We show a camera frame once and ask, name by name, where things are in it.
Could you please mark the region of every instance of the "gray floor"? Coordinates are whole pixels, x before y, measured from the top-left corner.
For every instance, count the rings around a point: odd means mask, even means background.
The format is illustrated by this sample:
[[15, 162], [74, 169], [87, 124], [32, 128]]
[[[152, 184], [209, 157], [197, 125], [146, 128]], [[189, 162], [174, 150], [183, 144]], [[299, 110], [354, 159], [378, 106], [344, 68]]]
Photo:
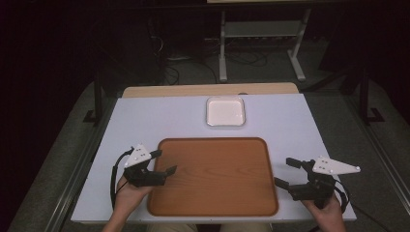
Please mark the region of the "gray floor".
[[[285, 53], [286, 48], [286, 43], [270, 47], [269, 53], [264, 52], [267, 57], [266, 64], [264, 59], [254, 63], [261, 67], [238, 64], [238, 61], [244, 59], [255, 59], [255, 55], [261, 55], [260, 53], [231, 53], [230, 57], [237, 62], [227, 62], [228, 82], [291, 81], [303, 89], [329, 75], [328, 72], [317, 69], [326, 49], [326, 42], [304, 42], [302, 45], [299, 60], [307, 76], [307, 81], [303, 83], [296, 80]], [[206, 66], [192, 61], [173, 62], [172, 68], [180, 73], [179, 84], [215, 83], [213, 72], [218, 74], [218, 56], [211, 56], [205, 62]], [[355, 206], [387, 226], [390, 231], [409, 231], [408, 207], [403, 205], [405, 199], [401, 197], [408, 194], [405, 188], [410, 186], [409, 125], [392, 107], [383, 89], [373, 82], [370, 82], [369, 106], [377, 108], [386, 122], [364, 125], [357, 113], [358, 95], [341, 95], [337, 90], [340, 82], [341, 80], [337, 80], [319, 91], [305, 94], [331, 158], [360, 165], [362, 168], [360, 174], [344, 175], [340, 176], [340, 179], [349, 188]], [[104, 99], [105, 117], [109, 117], [114, 103], [113, 99]], [[81, 156], [84, 156], [84, 151], [90, 151], [90, 144], [98, 144], [103, 134], [104, 121], [98, 127], [82, 122], [87, 111], [93, 108], [93, 86], [90, 85], [74, 106], [9, 231], [102, 229], [101, 225], [84, 225], [70, 221], [75, 198], [67, 200], [61, 197], [66, 196], [70, 179], [78, 174], [73, 172], [77, 170], [76, 166]], [[83, 169], [87, 170], [91, 164], [87, 162]], [[62, 202], [66, 202], [65, 207], [61, 206]], [[56, 208], [63, 209], [64, 212], [59, 218], [60, 223], [50, 222], [50, 219], [56, 216]], [[355, 212], [358, 219], [346, 222], [348, 231], [385, 231], [358, 210]], [[274, 224], [273, 227], [275, 231], [309, 231], [314, 225], [313, 221], [305, 221]], [[127, 225], [124, 231], [144, 231], [144, 228], [145, 225]]]

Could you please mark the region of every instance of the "human hand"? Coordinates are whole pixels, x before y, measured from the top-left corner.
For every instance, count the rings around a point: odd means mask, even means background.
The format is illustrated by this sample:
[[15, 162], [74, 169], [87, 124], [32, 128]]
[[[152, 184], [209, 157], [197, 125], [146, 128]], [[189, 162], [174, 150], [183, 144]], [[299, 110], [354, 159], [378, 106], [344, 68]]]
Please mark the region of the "human hand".
[[121, 231], [127, 218], [138, 207], [146, 194], [151, 192], [154, 187], [137, 188], [129, 183], [124, 176], [117, 184], [114, 212], [104, 227], [103, 232]]
[[345, 232], [346, 227], [342, 217], [340, 202], [335, 194], [325, 203], [323, 209], [314, 205], [312, 200], [303, 200], [302, 203], [310, 211], [323, 232]]

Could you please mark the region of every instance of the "white table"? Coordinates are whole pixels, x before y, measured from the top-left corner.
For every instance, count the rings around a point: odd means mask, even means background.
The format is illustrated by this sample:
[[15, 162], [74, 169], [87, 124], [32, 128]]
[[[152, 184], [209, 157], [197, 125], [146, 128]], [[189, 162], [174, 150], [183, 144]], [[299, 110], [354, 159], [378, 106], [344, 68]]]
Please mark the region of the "white table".
[[[84, 223], [108, 221], [112, 213], [109, 196], [112, 165], [121, 154], [138, 143], [154, 151], [160, 141], [171, 137], [260, 137], [268, 145], [273, 174], [291, 185], [305, 184], [307, 173], [286, 165], [286, 158], [315, 160], [319, 156], [329, 156], [302, 94], [242, 95], [247, 120], [236, 128], [215, 128], [206, 124], [206, 101], [210, 97], [118, 100], [72, 220]], [[124, 162], [125, 159], [120, 163], [117, 179], [122, 174]], [[129, 222], [274, 223], [312, 219], [306, 208], [299, 201], [293, 201], [286, 190], [277, 188], [277, 194], [279, 210], [272, 217], [154, 217], [147, 211], [145, 198], [129, 217]], [[356, 219], [350, 205], [343, 217], [346, 220]]]

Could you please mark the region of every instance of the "brown tray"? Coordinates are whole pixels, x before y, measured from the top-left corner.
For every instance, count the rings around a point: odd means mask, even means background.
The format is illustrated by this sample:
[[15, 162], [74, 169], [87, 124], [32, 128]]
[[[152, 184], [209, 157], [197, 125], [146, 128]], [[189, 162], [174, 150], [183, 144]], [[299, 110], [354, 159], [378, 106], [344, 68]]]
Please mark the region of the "brown tray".
[[178, 165], [150, 194], [154, 216], [272, 216], [278, 211], [272, 168], [261, 138], [167, 138], [155, 170]]

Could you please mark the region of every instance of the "white plate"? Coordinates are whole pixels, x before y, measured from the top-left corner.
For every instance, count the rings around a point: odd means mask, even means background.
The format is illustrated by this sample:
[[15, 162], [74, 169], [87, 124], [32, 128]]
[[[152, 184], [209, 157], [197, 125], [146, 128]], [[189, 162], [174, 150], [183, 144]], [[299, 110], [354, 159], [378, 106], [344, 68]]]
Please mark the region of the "white plate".
[[241, 126], [245, 122], [244, 101], [239, 97], [211, 97], [206, 112], [209, 126]]

